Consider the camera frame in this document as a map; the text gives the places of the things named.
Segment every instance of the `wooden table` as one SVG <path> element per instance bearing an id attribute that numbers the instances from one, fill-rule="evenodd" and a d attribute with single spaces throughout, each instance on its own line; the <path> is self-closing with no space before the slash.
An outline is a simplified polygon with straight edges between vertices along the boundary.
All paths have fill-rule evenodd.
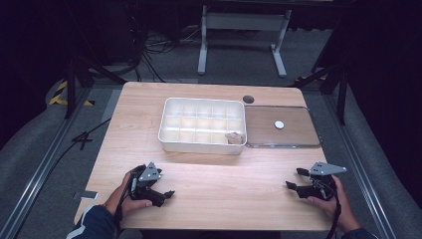
<path id="1" fill-rule="evenodd" d="M 127 215 L 122 228 L 217 230 L 328 230 L 330 220 L 285 181 L 325 161 L 318 148 L 249 148 L 240 155 L 167 152 L 158 140 L 164 102 L 170 97 L 234 100 L 253 96 L 256 106 L 305 107 L 298 89 L 217 85 L 127 83 L 87 185 L 96 200 L 82 199 L 78 221 L 90 204 L 104 203 L 124 174 L 155 162 L 163 176 L 152 189 L 175 190 L 160 208 Z"/>

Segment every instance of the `metal stand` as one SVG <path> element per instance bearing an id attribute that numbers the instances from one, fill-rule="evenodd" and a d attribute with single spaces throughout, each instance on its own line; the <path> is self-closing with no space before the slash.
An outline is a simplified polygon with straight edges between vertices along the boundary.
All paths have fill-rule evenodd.
<path id="1" fill-rule="evenodd" d="M 339 85 L 338 89 L 338 99 L 337 99 L 337 117 L 342 125 L 345 125 L 344 122 L 344 106 L 345 106 L 345 96 L 347 92 L 347 75 L 345 66 L 336 65 L 331 66 L 325 69 L 322 69 L 307 78 L 302 79 L 298 83 L 294 83 L 289 86 L 290 88 L 301 88 L 305 85 L 323 77 L 326 75 L 325 81 L 319 87 L 319 91 L 323 95 L 331 95 L 335 87 Z"/>
<path id="2" fill-rule="evenodd" d="M 116 76 L 104 67 L 81 56 L 73 56 L 68 65 L 68 110 L 66 112 L 65 119 L 68 119 L 76 108 L 76 78 L 79 80 L 83 88 L 90 88 L 94 84 L 94 79 L 89 71 L 89 68 L 93 68 L 100 74 L 120 85 L 124 85 L 126 83 L 126 80 Z"/>
<path id="3" fill-rule="evenodd" d="M 277 44 L 271 45 L 271 52 L 281 78 L 287 73 L 280 55 L 283 39 L 288 28 L 292 11 L 286 11 L 285 15 L 259 15 L 259 14 L 233 14 L 233 13 L 208 13 L 207 6 L 202 8 L 202 42 L 199 53 L 198 74 L 205 74 L 207 62 L 207 29 L 239 29 L 278 31 Z"/>

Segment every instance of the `sleeve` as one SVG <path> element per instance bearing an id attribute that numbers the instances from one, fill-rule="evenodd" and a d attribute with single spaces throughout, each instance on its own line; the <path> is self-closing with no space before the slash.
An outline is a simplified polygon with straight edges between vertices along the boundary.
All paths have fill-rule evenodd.
<path id="1" fill-rule="evenodd" d="M 74 230 L 67 239 L 114 238 L 115 226 L 111 213 L 103 206 L 89 206 L 85 209 Z"/>
<path id="2" fill-rule="evenodd" d="M 358 228 L 345 233 L 341 239 L 377 239 L 377 237 L 366 231 L 364 228 Z"/>

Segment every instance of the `black circular hole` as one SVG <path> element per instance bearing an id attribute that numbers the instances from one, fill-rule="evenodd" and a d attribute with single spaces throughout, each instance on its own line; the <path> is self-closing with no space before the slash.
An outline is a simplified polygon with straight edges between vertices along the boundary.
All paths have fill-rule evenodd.
<path id="1" fill-rule="evenodd" d="M 255 101 L 255 99 L 251 96 L 245 96 L 243 97 L 243 101 L 247 104 L 252 104 Z"/>

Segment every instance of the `metal rail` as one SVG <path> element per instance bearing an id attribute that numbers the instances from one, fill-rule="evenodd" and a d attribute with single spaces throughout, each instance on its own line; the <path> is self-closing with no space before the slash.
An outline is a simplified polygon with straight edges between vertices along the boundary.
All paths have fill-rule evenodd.
<path id="1" fill-rule="evenodd" d="M 335 101 L 331 96 L 322 96 L 326 105 L 328 106 L 329 112 L 333 121 L 335 122 L 336 128 L 341 135 L 341 138 L 347 148 L 348 155 L 350 156 L 351 169 L 356 176 L 357 182 L 359 183 L 360 189 L 363 192 L 363 196 L 372 216 L 375 220 L 375 224 L 382 238 L 390 239 L 396 238 L 394 231 L 388 221 L 387 216 L 384 213 L 384 209 L 379 201 L 378 195 L 375 192 L 372 183 L 361 163 L 360 157 L 351 141 L 348 131 L 345 126 L 341 125 L 336 115 Z"/>
<path id="2" fill-rule="evenodd" d="M 37 199 L 38 194 L 40 193 L 40 190 L 48 179 L 49 172 L 53 169 L 58 160 L 58 150 L 62 145 L 62 141 L 69 131 L 73 121 L 77 117 L 78 111 L 87 100 L 90 91 L 91 89 L 87 88 L 80 89 L 75 111 L 60 125 L 59 130 L 57 131 L 52 143 L 50 144 L 50 147 L 47 149 L 46 154 L 41 160 L 40 165 L 38 166 L 31 180 L 28 182 L 24 193 L 22 194 L 11 215 L 6 221 L 6 224 L 2 228 L 0 232 L 0 239 L 10 239 L 16 238 L 18 236 L 19 230 L 23 226 L 25 219 L 27 218 L 35 200 Z"/>

